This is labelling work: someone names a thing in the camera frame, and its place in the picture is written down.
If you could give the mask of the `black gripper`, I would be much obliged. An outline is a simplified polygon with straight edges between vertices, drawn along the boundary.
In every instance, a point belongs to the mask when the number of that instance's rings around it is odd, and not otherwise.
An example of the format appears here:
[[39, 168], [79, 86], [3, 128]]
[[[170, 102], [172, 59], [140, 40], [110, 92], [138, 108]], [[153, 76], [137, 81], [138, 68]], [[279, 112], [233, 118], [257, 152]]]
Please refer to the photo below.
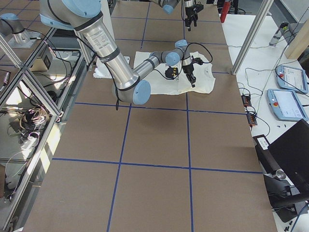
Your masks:
[[191, 23], [194, 23], [194, 27], [197, 26], [198, 13], [204, 9], [204, 5], [201, 2], [196, 1], [184, 1], [185, 6], [185, 26], [188, 31], [191, 31]]
[[195, 87], [196, 77], [193, 75], [194, 66], [191, 59], [185, 59], [182, 62], [183, 72], [186, 74], [191, 87]]

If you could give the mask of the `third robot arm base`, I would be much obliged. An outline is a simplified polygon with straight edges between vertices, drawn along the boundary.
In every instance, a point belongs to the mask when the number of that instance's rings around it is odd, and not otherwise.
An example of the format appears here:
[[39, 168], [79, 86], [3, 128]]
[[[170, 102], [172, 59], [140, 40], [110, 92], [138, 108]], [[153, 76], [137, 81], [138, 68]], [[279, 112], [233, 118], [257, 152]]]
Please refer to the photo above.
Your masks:
[[34, 43], [40, 38], [39, 32], [33, 32], [26, 29], [18, 16], [13, 13], [5, 13], [0, 15], [0, 34], [7, 37], [13, 36], [8, 44], [12, 48], [30, 49]]

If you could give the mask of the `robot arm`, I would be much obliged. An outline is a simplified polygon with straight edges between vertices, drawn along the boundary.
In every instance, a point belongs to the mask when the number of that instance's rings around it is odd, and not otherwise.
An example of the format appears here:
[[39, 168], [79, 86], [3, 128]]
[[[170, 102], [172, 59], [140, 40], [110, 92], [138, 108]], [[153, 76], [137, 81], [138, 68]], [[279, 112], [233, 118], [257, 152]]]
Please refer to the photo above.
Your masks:
[[87, 39], [111, 72], [115, 95], [122, 102], [145, 104], [150, 98], [151, 86], [144, 78], [161, 63], [173, 66], [181, 62], [188, 81], [195, 86], [193, 60], [186, 40], [177, 41], [172, 51], [152, 53], [132, 69], [103, 23], [99, 0], [42, 0], [40, 17], [47, 26], [74, 30]]
[[191, 31], [191, 24], [197, 26], [198, 13], [203, 11], [204, 5], [196, 0], [151, 0], [170, 15], [177, 5], [181, 3], [181, 19], [188, 31]]

